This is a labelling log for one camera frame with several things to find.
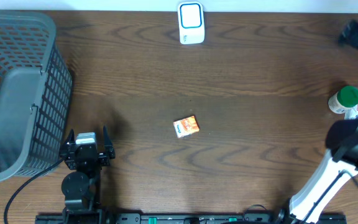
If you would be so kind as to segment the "green lid white jar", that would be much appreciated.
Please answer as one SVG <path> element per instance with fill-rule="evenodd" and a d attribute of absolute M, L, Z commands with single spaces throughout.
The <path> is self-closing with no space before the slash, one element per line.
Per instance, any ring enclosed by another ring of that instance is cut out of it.
<path fill-rule="evenodd" d="M 358 89 L 354 86 L 341 88 L 328 100 L 329 109 L 336 114 L 344 114 L 358 104 Z"/>

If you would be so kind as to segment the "orange Kleenex tissue pack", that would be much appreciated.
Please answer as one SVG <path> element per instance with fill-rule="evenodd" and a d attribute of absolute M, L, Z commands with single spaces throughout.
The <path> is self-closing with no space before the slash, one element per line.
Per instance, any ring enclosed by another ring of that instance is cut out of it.
<path fill-rule="evenodd" d="M 200 131 L 200 127 L 194 115 L 174 121 L 173 127 L 178 139 Z"/>

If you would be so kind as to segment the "white Panadol medicine box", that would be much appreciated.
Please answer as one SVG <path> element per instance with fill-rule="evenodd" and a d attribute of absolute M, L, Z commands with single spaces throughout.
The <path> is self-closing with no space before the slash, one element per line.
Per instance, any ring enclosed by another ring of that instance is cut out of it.
<path fill-rule="evenodd" d="M 357 117 L 358 117 L 358 104 L 356 104 L 350 110 L 346 111 L 344 114 L 344 119 L 356 119 Z"/>

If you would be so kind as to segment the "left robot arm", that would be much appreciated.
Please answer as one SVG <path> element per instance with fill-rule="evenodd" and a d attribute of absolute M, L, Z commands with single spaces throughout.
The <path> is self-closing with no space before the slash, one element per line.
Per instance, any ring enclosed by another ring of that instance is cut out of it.
<path fill-rule="evenodd" d="M 111 165 L 116 153 L 106 127 L 103 128 L 104 151 L 98 151 L 95 133 L 74 134 L 60 146 L 60 157 L 72 171 L 62 181 L 65 196 L 64 223 L 114 223 L 101 206 L 101 170 Z"/>

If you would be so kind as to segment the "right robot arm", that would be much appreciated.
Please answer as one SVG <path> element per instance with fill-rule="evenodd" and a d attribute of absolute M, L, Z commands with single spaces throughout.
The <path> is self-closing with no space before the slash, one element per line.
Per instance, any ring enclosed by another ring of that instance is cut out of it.
<path fill-rule="evenodd" d="M 338 44 L 358 50 L 358 21 L 351 20 L 341 32 Z M 348 111 L 356 106 L 358 95 L 352 86 L 345 86 L 329 99 L 333 106 L 341 105 Z M 325 206 L 347 181 L 358 174 L 358 115 L 354 119 L 336 121 L 325 140 L 323 160 L 304 187 L 288 200 L 267 223 L 347 223 L 341 214 L 322 214 Z"/>

